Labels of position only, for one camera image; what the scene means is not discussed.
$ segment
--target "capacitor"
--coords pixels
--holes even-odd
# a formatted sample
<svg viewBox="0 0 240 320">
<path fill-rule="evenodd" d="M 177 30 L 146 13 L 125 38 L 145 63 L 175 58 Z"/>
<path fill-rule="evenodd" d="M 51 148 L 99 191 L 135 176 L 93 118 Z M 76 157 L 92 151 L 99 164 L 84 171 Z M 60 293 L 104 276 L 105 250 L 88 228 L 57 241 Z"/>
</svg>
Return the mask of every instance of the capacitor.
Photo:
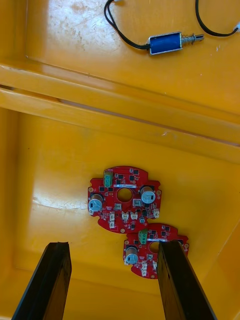
<svg viewBox="0 0 240 320">
<path fill-rule="evenodd" d="M 138 262 L 138 251 L 134 246 L 130 246 L 126 249 L 126 262 L 130 265 L 134 265 Z"/>
<path fill-rule="evenodd" d="M 154 202 L 156 196 L 155 193 L 153 192 L 153 189 L 149 186 L 144 186 L 141 189 L 141 200 L 145 204 L 151 204 Z"/>
<path fill-rule="evenodd" d="M 93 194 L 89 200 L 88 208 L 92 212 L 101 211 L 103 207 L 103 197 L 99 194 Z"/>
</svg>

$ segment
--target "yellow plastic bin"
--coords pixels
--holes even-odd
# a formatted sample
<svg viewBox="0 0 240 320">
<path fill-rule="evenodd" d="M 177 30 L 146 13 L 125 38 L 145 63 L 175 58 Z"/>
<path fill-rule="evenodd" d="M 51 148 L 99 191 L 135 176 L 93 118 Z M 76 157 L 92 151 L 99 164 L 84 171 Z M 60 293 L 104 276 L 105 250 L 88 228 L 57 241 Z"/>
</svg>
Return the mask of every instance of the yellow plastic bin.
<svg viewBox="0 0 240 320">
<path fill-rule="evenodd" d="M 64 319 L 164 319 L 158 281 L 123 263 L 126 236 L 87 210 L 91 178 L 133 165 L 159 180 L 160 218 L 189 237 L 189 260 L 219 320 L 240 319 L 239 34 L 181 52 L 127 46 L 104 1 L 0 3 L 0 318 L 11 318 L 49 242 L 69 242 Z M 200 1 L 228 32 L 240 2 Z M 201 33 L 194 1 L 112 5 L 119 28 Z"/>
</svg>

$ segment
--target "red circuit board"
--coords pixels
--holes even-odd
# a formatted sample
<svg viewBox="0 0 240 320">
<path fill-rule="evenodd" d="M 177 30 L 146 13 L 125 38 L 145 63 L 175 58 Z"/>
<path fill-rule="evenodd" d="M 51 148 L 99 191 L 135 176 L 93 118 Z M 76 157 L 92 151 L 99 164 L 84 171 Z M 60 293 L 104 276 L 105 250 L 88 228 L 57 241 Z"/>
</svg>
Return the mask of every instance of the red circuit board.
<svg viewBox="0 0 240 320">
<path fill-rule="evenodd" d="M 138 233 L 131 233 L 127 235 L 127 240 L 124 241 L 123 260 L 125 265 L 128 265 L 126 260 L 126 250 L 130 247 L 135 247 L 137 250 L 138 260 L 133 264 L 131 271 L 136 275 L 147 278 L 157 279 L 157 262 L 158 252 L 151 251 L 152 243 L 179 241 L 183 246 L 185 253 L 188 255 L 189 244 L 188 237 L 185 235 L 178 235 L 178 229 L 165 223 L 150 223 L 147 228 L 147 242 L 141 244 Z"/>
<path fill-rule="evenodd" d="M 116 166 L 104 171 L 112 174 L 112 182 L 105 186 L 105 178 L 91 179 L 88 188 L 88 211 L 93 217 L 98 216 L 98 224 L 106 230 L 129 234 L 137 233 L 148 227 L 148 218 L 159 217 L 162 191 L 159 190 L 160 182 L 148 180 L 148 173 L 133 166 Z M 154 201 L 150 204 L 142 202 L 141 190 L 150 187 L 154 192 Z M 118 197 L 120 189 L 129 189 L 131 197 L 128 201 L 121 201 Z M 91 211 L 89 202 L 93 195 L 100 195 L 102 208 Z"/>
</svg>

